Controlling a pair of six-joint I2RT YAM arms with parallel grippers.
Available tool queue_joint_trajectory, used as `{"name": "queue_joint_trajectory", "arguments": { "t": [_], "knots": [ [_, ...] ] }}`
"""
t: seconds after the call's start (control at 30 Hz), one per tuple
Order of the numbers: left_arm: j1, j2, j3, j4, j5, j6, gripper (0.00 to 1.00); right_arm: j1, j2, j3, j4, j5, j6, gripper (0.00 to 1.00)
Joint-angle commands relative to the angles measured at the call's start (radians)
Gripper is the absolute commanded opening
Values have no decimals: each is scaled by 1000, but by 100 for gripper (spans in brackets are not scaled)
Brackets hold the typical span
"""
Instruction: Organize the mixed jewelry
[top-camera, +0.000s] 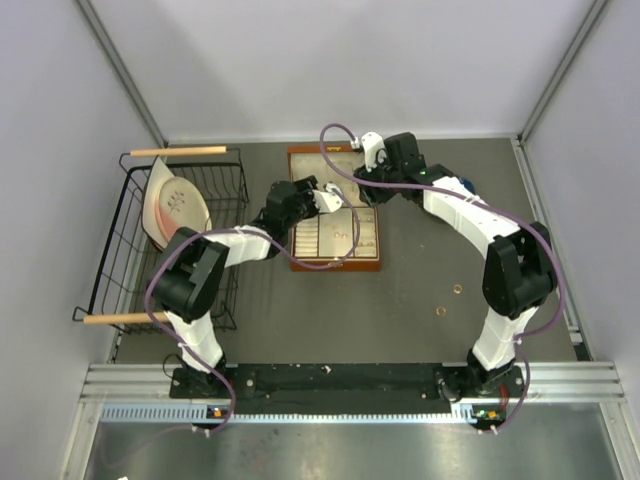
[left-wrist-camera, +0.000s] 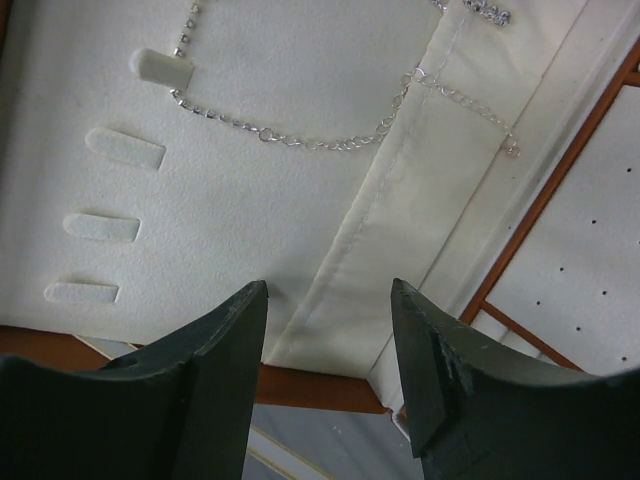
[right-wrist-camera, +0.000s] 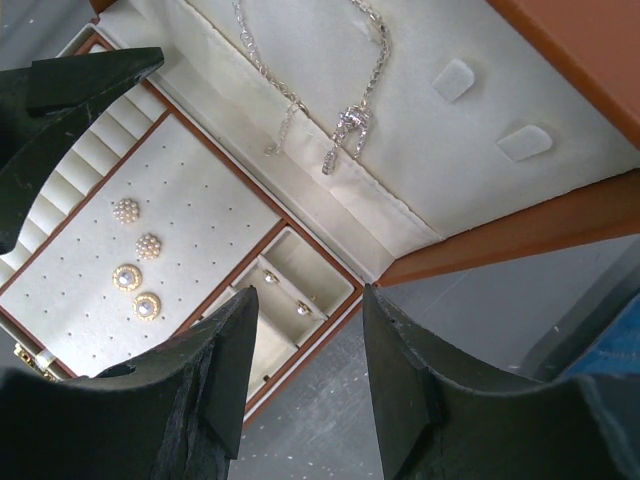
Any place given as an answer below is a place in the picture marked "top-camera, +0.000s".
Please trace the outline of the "brown jewelry box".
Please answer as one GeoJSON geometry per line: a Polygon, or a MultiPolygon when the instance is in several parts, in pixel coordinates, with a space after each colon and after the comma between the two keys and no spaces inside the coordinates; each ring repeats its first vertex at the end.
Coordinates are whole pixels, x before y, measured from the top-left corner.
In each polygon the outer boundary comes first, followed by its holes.
{"type": "Polygon", "coordinates": [[[331,168],[315,145],[288,148],[290,177],[293,181],[315,176],[320,188],[333,183],[349,201],[334,213],[304,220],[292,231],[291,269],[302,272],[301,263],[325,265],[347,259],[337,267],[344,272],[381,270],[379,219],[377,210],[359,198],[359,186],[336,173],[353,173],[363,164],[363,155],[348,145],[328,146],[331,168]]]}

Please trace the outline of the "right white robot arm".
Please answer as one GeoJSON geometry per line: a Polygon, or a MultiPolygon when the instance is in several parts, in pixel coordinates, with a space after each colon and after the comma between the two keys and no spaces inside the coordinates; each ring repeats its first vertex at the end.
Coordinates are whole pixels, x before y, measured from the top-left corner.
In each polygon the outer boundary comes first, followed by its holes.
{"type": "Polygon", "coordinates": [[[515,344],[557,286],[545,251],[546,227],[527,227],[483,209],[470,184],[440,164],[427,165],[417,140],[405,132],[388,138],[368,132],[351,142],[364,155],[354,170],[360,198],[378,206],[400,194],[465,237],[482,255],[482,293],[488,305],[479,338],[459,377],[445,385],[461,397],[498,389],[515,361],[515,344]]]}

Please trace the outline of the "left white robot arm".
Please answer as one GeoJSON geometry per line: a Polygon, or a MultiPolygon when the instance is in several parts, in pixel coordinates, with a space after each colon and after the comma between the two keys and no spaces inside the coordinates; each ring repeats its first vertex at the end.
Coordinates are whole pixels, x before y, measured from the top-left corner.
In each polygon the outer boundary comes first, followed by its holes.
{"type": "Polygon", "coordinates": [[[258,216],[246,225],[196,231],[183,226],[172,235],[147,283],[145,312],[180,349],[171,374],[174,399],[233,398],[226,358],[216,338],[211,307],[225,271],[245,262],[286,254],[290,231],[304,220],[342,206],[333,187],[321,190],[315,176],[274,183],[258,216]]]}

